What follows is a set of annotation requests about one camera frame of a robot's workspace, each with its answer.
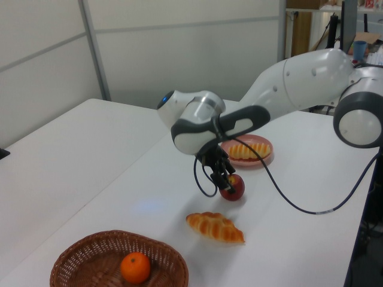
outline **mandarin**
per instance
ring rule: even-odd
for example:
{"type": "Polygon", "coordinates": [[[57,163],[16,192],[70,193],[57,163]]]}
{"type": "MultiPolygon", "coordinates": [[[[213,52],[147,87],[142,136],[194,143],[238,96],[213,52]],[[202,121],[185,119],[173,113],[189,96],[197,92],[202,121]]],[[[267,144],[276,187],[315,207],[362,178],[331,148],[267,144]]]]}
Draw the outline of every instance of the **mandarin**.
{"type": "Polygon", "coordinates": [[[150,275],[150,260],[140,252],[132,252],[125,256],[121,265],[122,277],[131,284],[140,284],[150,275]]]}

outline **tabletop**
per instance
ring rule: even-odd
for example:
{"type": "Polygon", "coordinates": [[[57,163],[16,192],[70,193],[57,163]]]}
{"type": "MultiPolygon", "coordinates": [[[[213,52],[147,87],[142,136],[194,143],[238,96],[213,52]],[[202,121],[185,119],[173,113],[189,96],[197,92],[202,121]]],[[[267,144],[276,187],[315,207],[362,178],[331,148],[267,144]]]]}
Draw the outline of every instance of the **tabletop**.
{"type": "MultiPolygon", "coordinates": [[[[346,146],[332,117],[294,112],[256,131],[274,147],[271,173],[285,195],[314,211],[338,205],[378,149],[346,146]]],[[[0,281],[0,286],[47,286],[58,256],[98,231],[125,230],[175,248],[189,268],[189,286],[343,286],[372,177],[369,169],[339,210],[308,215],[292,208],[263,168],[237,168],[245,195],[209,199],[193,177],[194,157],[170,134],[63,224],[0,281]],[[201,238],[186,224],[194,212],[221,212],[244,232],[244,245],[201,238]]],[[[212,190],[198,169],[203,187],[212,190]]]]}
{"type": "Polygon", "coordinates": [[[155,110],[91,99],[9,146],[0,280],[167,133],[155,110]]]}

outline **bread roll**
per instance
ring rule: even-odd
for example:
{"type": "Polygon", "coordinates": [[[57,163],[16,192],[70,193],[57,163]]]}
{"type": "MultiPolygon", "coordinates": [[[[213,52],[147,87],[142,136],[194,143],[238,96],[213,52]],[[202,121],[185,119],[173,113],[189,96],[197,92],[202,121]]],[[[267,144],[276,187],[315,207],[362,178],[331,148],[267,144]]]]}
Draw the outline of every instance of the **bread roll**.
{"type": "MultiPolygon", "coordinates": [[[[266,143],[249,143],[249,146],[254,149],[261,158],[265,158],[271,153],[270,145],[266,143]]],[[[256,154],[243,144],[231,146],[229,148],[229,156],[235,160],[258,159],[256,154]]]]}
{"type": "Polygon", "coordinates": [[[220,213],[192,213],[186,217],[186,222],[194,231],[211,239],[226,243],[245,242],[243,232],[220,213]]]}

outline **brown basket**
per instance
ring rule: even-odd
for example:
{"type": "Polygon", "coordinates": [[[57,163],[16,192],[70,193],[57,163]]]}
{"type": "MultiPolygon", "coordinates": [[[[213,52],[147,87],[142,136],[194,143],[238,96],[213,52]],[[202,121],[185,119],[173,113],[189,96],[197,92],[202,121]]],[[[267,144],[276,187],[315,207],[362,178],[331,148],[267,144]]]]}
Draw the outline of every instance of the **brown basket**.
{"type": "Polygon", "coordinates": [[[189,272],[182,256],[169,245],[120,230],[89,235],[64,251],[50,275],[51,287],[142,286],[186,287],[189,272]],[[142,252],[151,262],[150,277],[133,285],[120,273],[122,259],[142,252]]]}

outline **red apple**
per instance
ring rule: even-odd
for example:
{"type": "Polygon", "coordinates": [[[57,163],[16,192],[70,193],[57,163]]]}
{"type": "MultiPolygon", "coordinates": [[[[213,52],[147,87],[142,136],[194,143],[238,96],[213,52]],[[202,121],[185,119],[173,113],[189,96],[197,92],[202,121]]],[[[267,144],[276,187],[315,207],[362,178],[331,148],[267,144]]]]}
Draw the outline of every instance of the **red apple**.
{"type": "Polygon", "coordinates": [[[239,175],[229,175],[228,176],[230,184],[235,189],[235,193],[229,193],[227,190],[220,190],[222,197],[229,201],[236,201],[244,195],[245,183],[244,180],[239,175]]]}

